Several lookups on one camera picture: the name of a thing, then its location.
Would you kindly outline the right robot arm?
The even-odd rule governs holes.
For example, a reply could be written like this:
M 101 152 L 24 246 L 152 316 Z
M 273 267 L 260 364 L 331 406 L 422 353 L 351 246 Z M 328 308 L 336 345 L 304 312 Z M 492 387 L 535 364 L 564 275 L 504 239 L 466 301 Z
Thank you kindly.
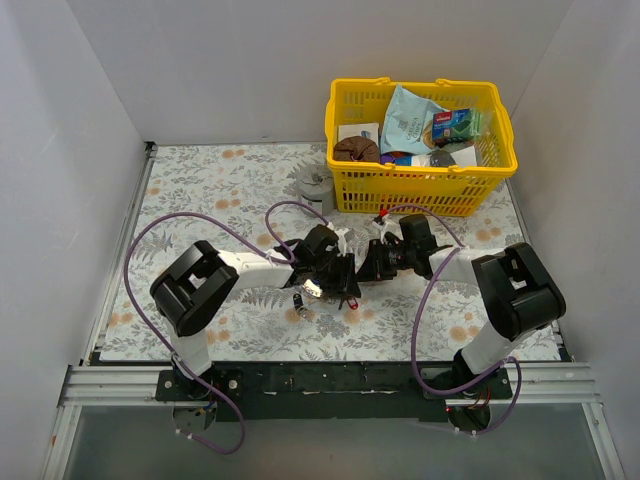
M 412 270 L 428 281 L 412 327 L 410 362 L 423 391 L 438 396 L 475 397 L 489 376 L 508 362 L 513 350 L 537 330 L 566 313 L 566 301 L 531 245 L 520 242 L 502 250 L 471 249 L 455 239 L 453 246 L 437 243 L 423 214 L 404 216 L 401 235 L 386 230 L 369 242 L 356 277 L 360 282 L 392 280 Z M 447 372 L 426 382 L 417 359 L 417 338 L 427 300 L 438 281 L 453 281 L 479 289 L 487 322 L 456 352 Z

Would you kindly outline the metal disc with keyrings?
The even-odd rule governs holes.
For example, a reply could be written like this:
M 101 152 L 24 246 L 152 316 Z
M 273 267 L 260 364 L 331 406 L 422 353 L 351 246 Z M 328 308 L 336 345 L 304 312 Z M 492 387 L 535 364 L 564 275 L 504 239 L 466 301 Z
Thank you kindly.
M 317 280 L 316 279 L 308 279 L 304 282 L 304 284 L 302 285 L 302 290 L 312 299 L 316 299 L 316 300 L 321 300 L 321 301 L 325 301 L 325 302 L 337 302 L 339 304 L 338 309 L 341 309 L 342 306 L 340 305 L 341 303 L 341 299 L 334 299 L 334 298 L 328 298 L 325 297 L 322 294 L 322 291 L 320 289 L 320 287 L 317 284 Z

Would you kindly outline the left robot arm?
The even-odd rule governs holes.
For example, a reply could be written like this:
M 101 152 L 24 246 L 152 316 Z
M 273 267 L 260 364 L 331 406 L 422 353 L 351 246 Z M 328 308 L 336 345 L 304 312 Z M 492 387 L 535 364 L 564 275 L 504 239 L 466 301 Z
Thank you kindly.
M 319 224 L 293 242 L 294 262 L 284 263 L 286 250 L 264 255 L 216 250 L 207 241 L 187 249 L 152 284 L 150 294 L 171 326 L 172 363 L 181 372 L 178 387 L 193 400 L 205 398 L 213 386 L 206 327 L 227 297 L 255 288 L 291 288 L 313 283 L 322 297 L 356 306 L 361 291 L 351 232 Z

